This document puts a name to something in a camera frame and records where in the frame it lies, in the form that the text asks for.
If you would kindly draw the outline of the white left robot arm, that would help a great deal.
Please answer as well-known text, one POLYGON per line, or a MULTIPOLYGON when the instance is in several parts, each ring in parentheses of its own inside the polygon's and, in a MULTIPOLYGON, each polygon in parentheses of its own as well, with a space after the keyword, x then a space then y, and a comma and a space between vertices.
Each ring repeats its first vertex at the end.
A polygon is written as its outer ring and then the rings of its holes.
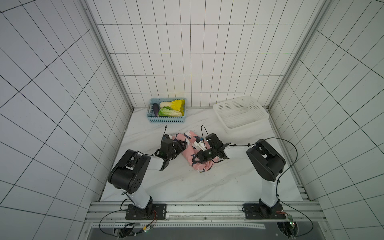
POLYGON ((148 170, 163 171, 169 162, 187 148, 187 142, 166 139, 153 155, 127 150, 108 176, 108 182, 126 192, 134 207, 151 211, 152 197, 141 187, 148 170))

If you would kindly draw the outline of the pink shark print shorts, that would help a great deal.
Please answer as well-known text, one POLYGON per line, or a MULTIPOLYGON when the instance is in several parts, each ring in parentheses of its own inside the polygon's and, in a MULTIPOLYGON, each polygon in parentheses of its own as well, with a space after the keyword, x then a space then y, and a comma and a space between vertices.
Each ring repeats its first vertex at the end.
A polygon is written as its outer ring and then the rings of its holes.
POLYGON ((189 165, 196 171, 200 173, 207 172, 214 166, 215 163, 213 161, 202 163, 197 157, 197 153, 201 151, 201 148, 196 147, 194 143, 196 140, 200 140, 200 137, 193 131, 187 131, 184 134, 177 133, 172 136, 172 139, 187 143, 186 149, 182 152, 182 155, 188 161, 189 165))

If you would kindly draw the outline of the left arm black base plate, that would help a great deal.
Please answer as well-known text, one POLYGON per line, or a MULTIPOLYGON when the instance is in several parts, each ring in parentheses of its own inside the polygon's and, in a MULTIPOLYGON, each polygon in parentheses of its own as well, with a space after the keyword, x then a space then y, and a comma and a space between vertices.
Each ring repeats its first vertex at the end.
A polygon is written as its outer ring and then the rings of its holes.
POLYGON ((149 205, 145 209, 135 207, 133 204, 129 204, 126 210, 126 220, 164 220, 166 218, 167 205, 166 204, 153 204, 149 205))

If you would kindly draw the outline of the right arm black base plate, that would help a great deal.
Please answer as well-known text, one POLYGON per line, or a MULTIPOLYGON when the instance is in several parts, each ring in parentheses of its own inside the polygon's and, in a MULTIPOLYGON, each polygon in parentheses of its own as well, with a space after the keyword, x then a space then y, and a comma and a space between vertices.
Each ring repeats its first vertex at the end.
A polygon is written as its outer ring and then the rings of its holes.
POLYGON ((243 204, 242 211, 245 213, 247 220, 285 220, 286 215, 283 214, 283 207, 277 203, 273 207, 261 203, 243 204))

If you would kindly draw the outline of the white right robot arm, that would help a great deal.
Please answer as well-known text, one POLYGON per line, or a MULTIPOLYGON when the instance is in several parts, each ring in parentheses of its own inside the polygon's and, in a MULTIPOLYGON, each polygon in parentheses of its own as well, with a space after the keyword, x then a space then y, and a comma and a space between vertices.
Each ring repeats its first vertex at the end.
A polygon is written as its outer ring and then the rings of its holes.
POLYGON ((262 180, 262 193, 259 204, 262 209, 273 211, 280 203, 278 183, 284 173, 286 160, 267 140, 260 139, 254 144, 237 145, 221 141, 209 141, 210 149, 200 150, 192 157, 192 163, 221 160, 243 159, 251 161, 262 180))

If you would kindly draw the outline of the white perforated plastic basket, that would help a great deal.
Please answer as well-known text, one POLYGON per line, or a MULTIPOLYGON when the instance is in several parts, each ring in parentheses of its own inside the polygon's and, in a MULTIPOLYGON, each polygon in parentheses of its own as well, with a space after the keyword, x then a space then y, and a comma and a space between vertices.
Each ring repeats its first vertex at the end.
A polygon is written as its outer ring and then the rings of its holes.
POLYGON ((254 97, 243 96, 213 106, 227 133, 255 129, 269 121, 269 114, 254 97))

